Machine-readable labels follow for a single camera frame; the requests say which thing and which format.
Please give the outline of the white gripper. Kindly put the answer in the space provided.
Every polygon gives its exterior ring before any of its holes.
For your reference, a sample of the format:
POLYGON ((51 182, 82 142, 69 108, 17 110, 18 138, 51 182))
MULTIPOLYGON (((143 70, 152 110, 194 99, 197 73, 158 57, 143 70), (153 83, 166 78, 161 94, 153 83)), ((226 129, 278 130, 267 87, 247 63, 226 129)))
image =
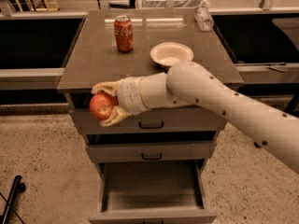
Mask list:
POLYGON ((118 82, 100 82, 92 87, 92 94, 103 91, 111 96, 117 96, 119 102, 119 105, 112 108, 110 117, 99 122, 102 127, 113 126, 131 115, 136 116, 149 110, 141 97, 142 79, 143 77, 127 77, 118 82))

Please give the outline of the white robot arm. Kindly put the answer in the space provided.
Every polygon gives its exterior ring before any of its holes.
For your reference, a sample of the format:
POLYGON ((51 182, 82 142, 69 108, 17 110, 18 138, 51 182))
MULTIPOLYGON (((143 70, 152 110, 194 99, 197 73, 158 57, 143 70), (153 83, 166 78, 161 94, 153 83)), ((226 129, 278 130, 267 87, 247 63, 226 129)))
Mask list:
POLYGON ((229 121, 259 146, 299 173, 299 118, 265 105, 221 83, 202 65, 179 62, 166 73, 100 82, 101 91, 119 104, 100 123, 112 126, 155 108, 197 105, 229 121))

